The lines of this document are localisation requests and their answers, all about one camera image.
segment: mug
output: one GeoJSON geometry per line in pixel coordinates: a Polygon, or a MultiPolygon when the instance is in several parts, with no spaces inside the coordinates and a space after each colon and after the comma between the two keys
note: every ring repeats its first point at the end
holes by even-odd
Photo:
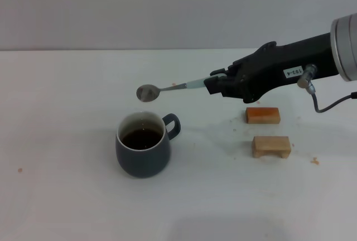
{"type": "Polygon", "coordinates": [[[171,157],[170,140],[181,131],[177,116],[161,118],[151,112],[133,113],[120,123],[115,139],[117,159],[122,169],[138,178],[161,172],[171,157]],[[166,126],[174,122],[171,131],[166,126]]]}

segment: spoon bowl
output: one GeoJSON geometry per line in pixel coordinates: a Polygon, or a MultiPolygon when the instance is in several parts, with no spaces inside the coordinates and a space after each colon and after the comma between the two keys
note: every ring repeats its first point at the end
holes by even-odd
{"type": "Polygon", "coordinates": [[[154,85],[142,85],[136,90],[136,97],[144,103],[157,99],[160,89],[154,85]]]}

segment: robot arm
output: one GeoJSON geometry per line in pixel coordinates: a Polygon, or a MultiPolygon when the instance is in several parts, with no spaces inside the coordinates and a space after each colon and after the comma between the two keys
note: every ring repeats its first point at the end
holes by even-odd
{"type": "Polygon", "coordinates": [[[315,95],[311,79],[340,74],[346,81],[357,80],[357,13],[332,23],[331,32],[285,46],[269,42],[227,70],[213,71],[226,76],[204,81],[210,94],[258,100],[279,86],[298,83],[315,95]]]}

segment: wooden block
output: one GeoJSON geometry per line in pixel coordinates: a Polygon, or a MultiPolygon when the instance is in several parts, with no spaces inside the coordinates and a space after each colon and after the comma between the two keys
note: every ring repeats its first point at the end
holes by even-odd
{"type": "Polygon", "coordinates": [[[288,158],[291,152],[289,137],[255,136],[252,142],[253,157],[276,155],[288,158]]]}
{"type": "Polygon", "coordinates": [[[245,110],[248,124],[279,124],[280,114],[278,108],[248,107],[245,110]]]}

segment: spoon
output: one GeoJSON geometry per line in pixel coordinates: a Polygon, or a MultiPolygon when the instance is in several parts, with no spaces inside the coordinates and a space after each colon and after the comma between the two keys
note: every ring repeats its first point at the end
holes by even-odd
{"type": "Polygon", "coordinates": [[[136,97],[144,103],[152,102],[155,100],[161,91],[169,91],[169,90],[176,90],[176,89],[196,89],[196,88],[203,88],[205,86],[204,81],[207,78],[212,78],[213,76],[226,76],[226,74],[216,74],[212,76],[208,76],[206,78],[190,81],[187,83],[182,83],[176,86],[169,86],[168,88],[159,89],[154,85],[142,85],[136,91],[136,97]]]}

